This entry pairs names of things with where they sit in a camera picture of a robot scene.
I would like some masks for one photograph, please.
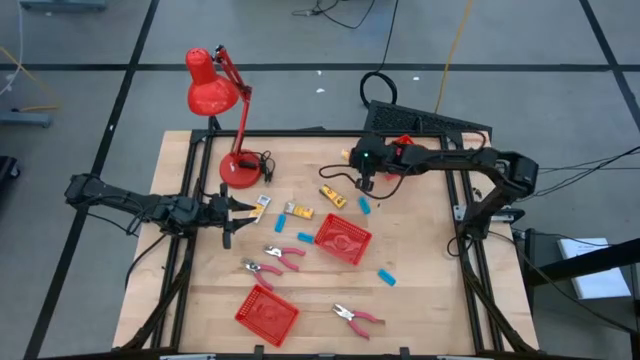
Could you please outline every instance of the small blue object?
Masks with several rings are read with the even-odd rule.
[[[313,244],[313,236],[305,233],[298,233],[298,240]]]
[[[378,270],[378,276],[391,286],[396,284],[396,279],[394,279],[393,276],[391,276],[391,274],[389,274],[385,269]]]
[[[284,214],[280,214],[278,216],[278,222],[276,223],[276,232],[282,232],[282,228],[284,227],[284,223],[287,221],[287,217]]]
[[[371,212],[371,208],[369,207],[369,203],[367,203],[367,199],[365,199],[364,196],[360,196],[360,198],[358,199],[358,203],[360,204],[360,209],[362,209],[362,212],[365,215],[369,215],[369,213]]]

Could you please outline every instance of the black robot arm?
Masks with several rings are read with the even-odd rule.
[[[531,195],[535,190],[538,164],[515,152],[493,148],[471,150],[429,150],[421,145],[385,144],[380,136],[362,137],[351,149],[349,165],[358,170],[356,187],[368,194],[376,172],[401,176],[424,174],[430,170],[468,170],[487,175],[495,188],[480,202],[467,204],[458,224],[463,237],[483,239],[491,216],[503,206]]]
[[[252,223],[255,218],[230,219],[230,211],[253,210],[255,207],[229,197],[227,184],[220,185],[220,193],[209,196],[208,203],[178,195],[140,195],[107,185],[91,174],[73,175],[65,192],[67,203],[79,208],[104,205],[124,211],[140,221],[153,222],[162,233],[185,236],[199,227],[223,229],[223,246],[231,248],[231,234]]]

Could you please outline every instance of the yellow snack bar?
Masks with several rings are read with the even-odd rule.
[[[256,221],[254,221],[254,223],[257,224],[258,221],[260,221],[262,213],[264,213],[264,210],[267,208],[267,205],[269,205],[270,201],[271,198],[268,196],[260,195],[260,197],[258,197],[258,200],[256,200],[256,203],[253,205],[256,208],[251,210],[251,213],[249,214],[249,217],[256,218]]]
[[[322,185],[322,187],[320,188],[320,193],[326,196],[327,199],[331,200],[333,205],[335,205],[338,209],[342,209],[344,204],[347,203],[347,199],[344,196],[333,191],[327,184]]]
[[[311,220],[311,216],[313,216],[313,209],[296,205],[294,203],[286,203],[284,205],[284,213],[295,215],[303,219]]]

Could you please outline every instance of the pink-handled pliers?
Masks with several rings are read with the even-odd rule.
[[[375,316],[369,313],[365,313],[362,311],[351,312],[347,310],[347,308],[339,304],[333,304],[332,310],[335,311],[336,314],[340,315],[340,317],[347,319],[347,322],[349,323],[349,326],[351,326],[353,331],[355,331],[356,334],[362,336],[363,338],[366,338],[367,340],[369,340],[369,334],[366,331],[362,330],[358,326],[358,324],[356,324],[356,322],[353,321],[353,319],[359,317],[359,318],[367,319],[373,323],[382,322],[381,320],[378,320]]]
[[[282,275],[282,271],[280,271],[280,269],[278,269],[277,267],[274,266],[270,266],[270,265],[258,265],[257,263],[255,263],[253,260],[250,259],[242,259],[242,264],[244,265],[245,268],[247,268],[247,270],[251,271],[253,273],[253,275],[256,277],[256,279],[258,280],[258,282],[260,283],[260,285],[266,287],[267,289],[273,291],[273,285],[271,285],[270,283],[267,282],[267,280],[265,280],[262,275],[260,274],[260,271],[262,270],[266,270],[266,271],[270,271],[276,275]]]
[[[270,246],[270,245],[266,245],[264,247],[264,252],[266,252],[269,255],[276,256],[278,258],[278,260],[280,260],[280,262],[284,264],[284,266],[288,267],[291,270],[295,270],[295,271],[298,271],[298,265],[293,264],[292,262],[287,260],[282,255],[284,255],[284,254],[297,254],[297,255],[300,255],[300,256],[304,256],[304,254],[306,254],[306,252],[304,250],[300,250],[300,249],[296,249],[296,248],[278,249],[277,247]]]

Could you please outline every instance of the concrete floor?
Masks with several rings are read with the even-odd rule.
[[[97,14],[50,16],[24,12],[26,64],[126,65],[150,0],[108,1]],[[405,0],[398,7],[389,63],[444,63],[464,0]],[[182,64],[191,47],[224,43],[236,63],[378,63],[388,34],[393,0],[378,0],[358,30],[322,16],[293,17],[313,1],[161,0],[140,59],[141,64]],[[335,17],[357,23],[366,0],[341,3]],[[592,0],[591,6],[620,64],[640,64],[637,46],[640,3]],[[0,3],[0,45],[17,54],[13,1]],[[0,64],[8,59],[0,57]],[[607,64],[577,0],[486,0],[474,4],[456,52],[467,64]],[[10,71],[0,72],[0,78]],[[74,211],[64,204],[69,176],[90,170],[118,94],[124,71],[35,71],[61,98],[48,129],[0,127],[0,154],[17,157],[19,181],[3,194],[0,207],[0,359],[24,355]],[[366,109],[358,95],[365,71],[246,71],[254,86],[249,127],[361,129]],[[398,104],[433,111],[439,71],[388,71],[399,88]],[[625,73],[640,94],[640,73]],[[162,133],[205,126],[191,114],[185,71],[135,73],[102,178],[148,192]],[[325,92],[317,93],[318,88]],[[367,85],[371,98],[385,100],[379,83]],[[36,85],[21,75],[0,97],[0,110],[47,104]],[[494,128],[494,145],[553,167],[612,156],[640,143],[634,122],[611,72],[450,73],[443,115]],[[220,119],[238,124],[234,109]],[[640,166],[640,157],[619,166]],[[540,178],[539,188],[568,174]],[[638,172],[601,171],[547,197],[522,204],[519,227],[574,237],[637,237],[640,213]],[[121,223],[126,217],[101,210]],[[89,218],[64,284],[40,356],[107,351],[123,298],[124,273],[135,239]],[[538,296],[534,320],[543,350],[553,354],[628,358],[628,337],[569,306],[557,296]],[[633,320],[628,311],[627,320]]]

